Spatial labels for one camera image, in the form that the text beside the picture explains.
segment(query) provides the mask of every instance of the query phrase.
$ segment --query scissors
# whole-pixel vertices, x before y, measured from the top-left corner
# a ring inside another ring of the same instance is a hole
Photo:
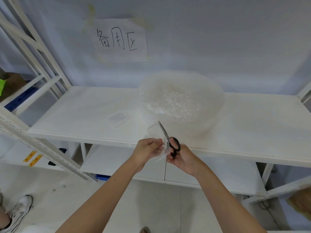
[[[160,127],[165,135],[165,137],[167,138],[167,140],[169,141],[169,146],[173,148],[174,152],[172,153],[172,157],[175,157],[177,155],[177,152],[180,151],[180,144],[179,144],[179,141],[175,138],[175,137],[172,137],[174,139],[174,141],[176,142],[177,146],[178,146],[178,149],[175,149],[172,144],[171,144],[171,141],[169,140],[169,135],[167,134],[167,132],[165,131],[163,125],[160,123],[159,121],[159,124],[160,124]]]

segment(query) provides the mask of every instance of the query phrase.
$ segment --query person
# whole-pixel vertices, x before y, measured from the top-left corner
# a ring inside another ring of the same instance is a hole
[[[5,211],[2,202],[3,196],[0,193],[0,233],[14,233],[19,227],[23,217],[31,209],[33,197],[30,195],[23,196],[9,212]]]
[[[173,138],[172,145],[177,148]],[[56,233],[102,233],[133,176],[162,150],[162,139],[138,141],[130,158],[56,231]],[[266,233],[256,219],[226,189],[212,170],[184,144],[166,161],[194,176],[208,199],[223,233]],[[149,233],[144,227],[141,233]]]

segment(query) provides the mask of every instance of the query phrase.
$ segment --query forearm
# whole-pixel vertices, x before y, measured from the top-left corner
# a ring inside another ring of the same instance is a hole
[[[195,177],[204,191],[223,233],[266,232],[206,164],[202,162],[198,165]]]
[[[127,160],[56,233],[102,233],[136,170],[137,165]]]

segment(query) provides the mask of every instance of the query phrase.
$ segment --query lower shelf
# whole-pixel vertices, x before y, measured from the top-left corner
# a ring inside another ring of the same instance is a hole
[[[77,149],[79,148],[78,142],[68,142],[68,141],[58,141],[58,140],[48,140],[50,143],[55,145],[57,148],[65,148],[67,149],[66,155],[70,158],[74,156]],[[24,162],[23,160],[33,151],[32,148],[27,145],[16,141],[16,143],[0,158],[0,162],[16,164],[27,166],[33,161],[40,153],[36,153],[28,162]],[[49,165],[49,160],[44,156],[33,166],[33,167],[41,167],[53,170],[63,171],[63,168],[60,166],[52,166]]]
[[[93,145],[80,170],[94,174],[112,175],[133,153],[134,148]],[[255,162],[207,157],[196,152],[232,193],[266,195]],[[199,188],[197,180],[182,172],[165,159],[149,160],[134,176],[135,179]]]

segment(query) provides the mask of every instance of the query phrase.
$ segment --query person's left hand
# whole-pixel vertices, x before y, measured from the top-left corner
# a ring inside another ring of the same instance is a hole
[[[136,173],[142,170],[149,159],[161,154],[162,150],[164,150],[162,145],[162,139],[147,138],[138,141],[137,146],[130,157],[138,167]]]

